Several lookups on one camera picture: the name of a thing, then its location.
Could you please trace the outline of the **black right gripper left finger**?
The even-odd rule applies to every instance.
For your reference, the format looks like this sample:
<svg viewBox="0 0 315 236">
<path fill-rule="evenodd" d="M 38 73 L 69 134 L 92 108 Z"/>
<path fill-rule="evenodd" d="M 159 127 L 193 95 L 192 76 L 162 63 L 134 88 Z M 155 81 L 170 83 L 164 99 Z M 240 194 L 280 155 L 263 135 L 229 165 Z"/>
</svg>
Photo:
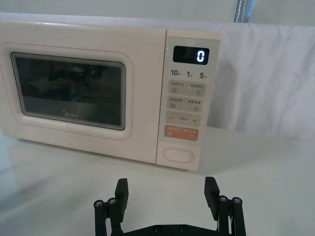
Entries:
<svg viewBox="0 0 315 236">
<path fill-rule="evenodd" d="M 121 223 L 124 219 L 125 209 L 128 201 L 127 178 L 118 180 L 115 197 L 108 201 L 96 200 L 94 202 L 94 228 L 96 236 L 106 236 L 106 219 L 110 219 L 111 235 L 123 236 Z"/>
</svg>

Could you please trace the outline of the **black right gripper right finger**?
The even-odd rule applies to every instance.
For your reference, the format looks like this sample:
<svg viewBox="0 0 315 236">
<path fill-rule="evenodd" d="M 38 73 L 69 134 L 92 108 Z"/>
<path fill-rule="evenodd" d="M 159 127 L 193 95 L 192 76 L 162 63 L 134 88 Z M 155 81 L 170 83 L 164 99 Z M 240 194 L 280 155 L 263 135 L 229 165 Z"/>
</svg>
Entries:
<svg viewBox="0 0 315 236">
<path fill-rule="evenodd" d="M 217 233 L 222 236 L 246 235 L 242 199 L 229 199 L 221 195 L 214 177 L 205 177 L 204 195 L 213 219 L 217 222 Z"/>
</svg>

